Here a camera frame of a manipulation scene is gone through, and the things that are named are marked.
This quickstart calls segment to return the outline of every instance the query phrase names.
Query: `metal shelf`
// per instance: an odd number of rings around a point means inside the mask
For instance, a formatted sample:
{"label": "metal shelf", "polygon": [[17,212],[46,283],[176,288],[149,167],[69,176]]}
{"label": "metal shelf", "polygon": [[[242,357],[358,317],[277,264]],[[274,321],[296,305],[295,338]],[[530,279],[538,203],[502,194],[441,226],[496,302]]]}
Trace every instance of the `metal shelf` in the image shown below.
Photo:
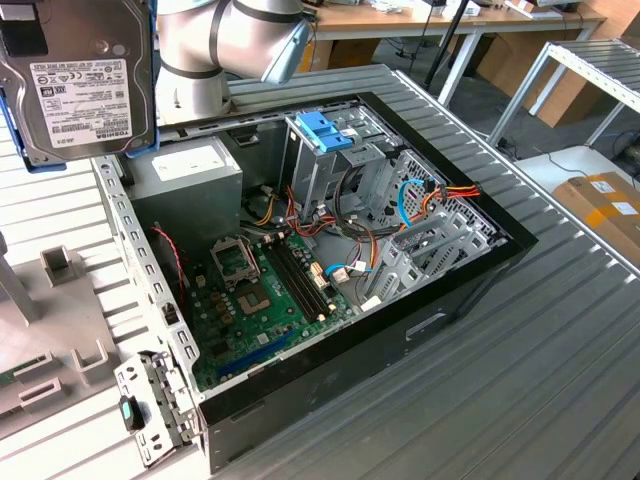
{"label": "metal shelf", "polygon": [[619,39],[547,42],[493,132],[489,135],[487,142],[490,145],[498,144],[551,59],[558,61],[560,67],[540,94],[536,105],[531,110],[532,115],[539,111],[560,81],[566,68],[582,76],[620,102],[591,136],[587,142],[588,145],[595,142],[623,106],[628,106],[640,113],[640,51]]}
{"label": "metal shelf", "polygon": [[640,113],[640,52],[618,39],[558,42],[549,55]]}

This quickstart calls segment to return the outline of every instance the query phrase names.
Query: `open computer tower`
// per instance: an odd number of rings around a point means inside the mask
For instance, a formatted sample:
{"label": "open computer tower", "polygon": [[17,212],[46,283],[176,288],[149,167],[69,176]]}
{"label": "open computer tower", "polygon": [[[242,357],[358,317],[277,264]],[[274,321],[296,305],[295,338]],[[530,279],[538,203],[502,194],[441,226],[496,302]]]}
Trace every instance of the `open computer tower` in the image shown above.
{"label": "open computer tower", "polygon": [[375,95],[94,159],[158,351],[116,370],[145,465],[212,472],[465,315],[535,244]]}

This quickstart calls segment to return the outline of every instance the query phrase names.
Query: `ram slot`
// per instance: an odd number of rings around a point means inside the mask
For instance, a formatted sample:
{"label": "ram slot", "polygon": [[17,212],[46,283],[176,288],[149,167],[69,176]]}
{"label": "ram slot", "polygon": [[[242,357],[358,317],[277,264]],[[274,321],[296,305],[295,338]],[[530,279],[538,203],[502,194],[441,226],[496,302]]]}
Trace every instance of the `ram slot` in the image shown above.
{"label": "ram slot", "polygon": [[321,314],[329,314],[324,298],[285,245],[270,247],[265,255],[309,322],[315,322]]}

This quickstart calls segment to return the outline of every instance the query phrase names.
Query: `blue plastic clip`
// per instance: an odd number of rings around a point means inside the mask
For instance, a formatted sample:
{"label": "blue plastic clip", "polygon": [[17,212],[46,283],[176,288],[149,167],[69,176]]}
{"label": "blue plastic clip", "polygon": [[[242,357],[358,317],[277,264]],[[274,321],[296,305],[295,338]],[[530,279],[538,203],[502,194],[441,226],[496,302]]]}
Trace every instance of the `blue plastic clip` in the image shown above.
{"label": "blue plastic clip", "polygon": [[320,112],[301,113],[296,120],[311,141],[324,153],[353,146],[353,140],[342,135],[335,123]]}

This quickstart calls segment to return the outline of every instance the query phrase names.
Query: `table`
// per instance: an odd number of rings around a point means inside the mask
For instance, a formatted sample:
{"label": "table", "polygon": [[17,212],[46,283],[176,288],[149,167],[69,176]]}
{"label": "table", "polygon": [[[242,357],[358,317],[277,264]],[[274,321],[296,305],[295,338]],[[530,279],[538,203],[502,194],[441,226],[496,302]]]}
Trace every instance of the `table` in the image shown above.
{"label": "table", "polygon": [[[631,479],[640,471],[640,272],[402,73],[231,82],[242,111],[373,91],[539,243],[465,319],[238,459],[225,479]],[[123,357],[152,348],[88,162],[29,175],[0,152],[10,261],[66,243],[91,265]],[[0,442],[0,478],[203,479],[183,449],[146,472],[114,388]]]}
{"label": "table", "polygon": [[[580,30],[579,40],[587,40],[606,20],[586,5],[581,14],[565,13],[563,19],[531,20],[511,9],[483,8],[478,17],[463,17],[457,34],[466,35],[456,61],[449,73],[438,101],[447,106],[462,78],[480,37],[485,33],[532,32],[550,30]],[[369,5],[347,6],[325,4],[318,12],[318,42],[332,42],[357,38],[417,37],[422,34],[424,19],[412,17],[410,9],[401,13],[385,14]],[[433,16],[429,20],[426,36],[444,35],[450,20]]]}

